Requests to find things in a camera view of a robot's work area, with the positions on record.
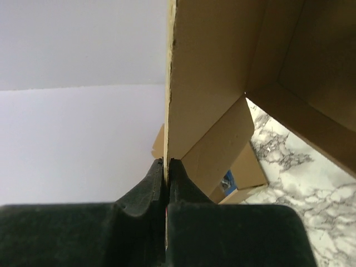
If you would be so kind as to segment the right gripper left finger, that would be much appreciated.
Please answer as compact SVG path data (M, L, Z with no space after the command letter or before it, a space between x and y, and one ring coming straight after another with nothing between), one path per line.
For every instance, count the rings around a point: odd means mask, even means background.
M159 266L165 182L155 160L114 202L1 207L2 266Z

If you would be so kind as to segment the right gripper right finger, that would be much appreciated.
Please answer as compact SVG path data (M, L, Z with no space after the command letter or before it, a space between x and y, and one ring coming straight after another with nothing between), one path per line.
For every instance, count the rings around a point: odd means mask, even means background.
M169 164L167 266L316 266L305 227L290 207L213 203Z

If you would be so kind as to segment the brown cardboard express box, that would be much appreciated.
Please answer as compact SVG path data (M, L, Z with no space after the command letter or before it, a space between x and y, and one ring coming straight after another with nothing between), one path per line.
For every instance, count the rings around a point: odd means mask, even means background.
M152 146L151 154L155 159L163 157L164 154L164 124L161 125L159 133L156 136Z

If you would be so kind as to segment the taped brown cardboard box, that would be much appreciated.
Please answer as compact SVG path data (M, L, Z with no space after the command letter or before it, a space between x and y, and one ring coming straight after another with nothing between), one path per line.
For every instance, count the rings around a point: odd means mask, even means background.
M253 101L355 174L354 1L169 1L164 178L175 159L211 195L261 173Z

